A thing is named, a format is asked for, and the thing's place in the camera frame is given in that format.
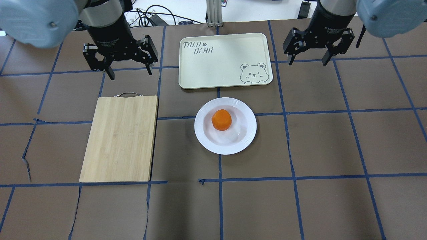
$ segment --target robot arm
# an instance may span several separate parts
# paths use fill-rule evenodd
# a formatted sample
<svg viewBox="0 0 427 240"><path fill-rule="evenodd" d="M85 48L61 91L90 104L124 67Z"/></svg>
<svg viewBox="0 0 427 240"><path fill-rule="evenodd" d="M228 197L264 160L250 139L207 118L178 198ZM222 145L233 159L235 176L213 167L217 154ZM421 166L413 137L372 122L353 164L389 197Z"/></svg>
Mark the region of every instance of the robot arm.
<svg viewBox="0 0 427 240"><path fill-rule="evenodd" d="M317 0L310 24L304 31L292 28L283 43L288 64L310 48L327 48L323 65L337 54L345 54L354 34L347 28L358 13L364 26L374 36L392 37L406 33L427 18L426 0Z"/></svg>
<svg viewBox="0 0 427 240"><path fill-rule="evenodd" d="M16 40L35 47L58 46L80 18L95 44L84 44L83 56L92 70L105 71L111 80L113 61L132 59L150 66L158 61L149 35L135 40L124 12L131 0L1 0L0 25ZM95 54L104 56L102 61Z"/></svg>

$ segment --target round plate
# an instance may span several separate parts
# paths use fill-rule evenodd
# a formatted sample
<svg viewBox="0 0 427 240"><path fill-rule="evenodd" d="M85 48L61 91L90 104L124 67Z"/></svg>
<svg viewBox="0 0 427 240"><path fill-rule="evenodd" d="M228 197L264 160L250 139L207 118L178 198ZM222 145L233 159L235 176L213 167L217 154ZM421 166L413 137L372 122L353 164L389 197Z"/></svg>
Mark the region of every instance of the round plate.
<svg viewBox="0 0 427 240"><path fill-rule="evenodd" d="M220 109L231 115L231 126L218 131L212 125L212 116ZM209 151L229 155L242 151L255 137L257 121L254 112L242 101L221 97L207 102L194 121L194 131L199 142Z"/></svg>

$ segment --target orange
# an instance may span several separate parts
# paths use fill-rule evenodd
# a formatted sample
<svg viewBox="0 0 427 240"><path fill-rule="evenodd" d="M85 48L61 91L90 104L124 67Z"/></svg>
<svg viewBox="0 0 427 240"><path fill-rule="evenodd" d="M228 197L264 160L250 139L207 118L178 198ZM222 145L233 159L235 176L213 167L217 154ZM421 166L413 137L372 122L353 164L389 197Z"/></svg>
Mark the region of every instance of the orange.
<svg viewBox="0 0 427 240"><path fill-rule="evenodd" d="M225 109L220 109L212 116L212 125L216 130L225 131L231 126L231 115Z"/></svg>

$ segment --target bear drawing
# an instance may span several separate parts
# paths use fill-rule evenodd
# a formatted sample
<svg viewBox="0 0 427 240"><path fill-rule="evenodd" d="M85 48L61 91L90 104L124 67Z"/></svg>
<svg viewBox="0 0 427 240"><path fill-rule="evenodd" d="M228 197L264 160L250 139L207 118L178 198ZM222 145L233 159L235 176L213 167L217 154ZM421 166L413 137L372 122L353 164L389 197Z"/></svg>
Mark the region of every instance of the bear drawing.
<svg viewBox="0 0 427 240"><path fill-rule="evenodd" d="M240 80L242 82L253 84L253 83L267 83L269 78L266 65L264 63L258 63L257 65L247 65L246 63L240 66L242 74L240 75Z"/></svg>

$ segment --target cream plastic tray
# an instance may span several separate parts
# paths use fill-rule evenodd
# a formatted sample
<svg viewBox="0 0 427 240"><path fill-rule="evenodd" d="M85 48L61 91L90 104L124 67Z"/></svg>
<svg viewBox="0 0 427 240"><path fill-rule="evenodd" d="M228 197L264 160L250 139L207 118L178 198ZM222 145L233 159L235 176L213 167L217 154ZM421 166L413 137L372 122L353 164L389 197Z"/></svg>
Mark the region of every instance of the cream plastic tray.
<svg viewBox="0 0 427 240"><path fill-rule="evenodd" d="M180 42L179 85L184 89L265 85L272 80L262 33L189 37Z"/></svg>

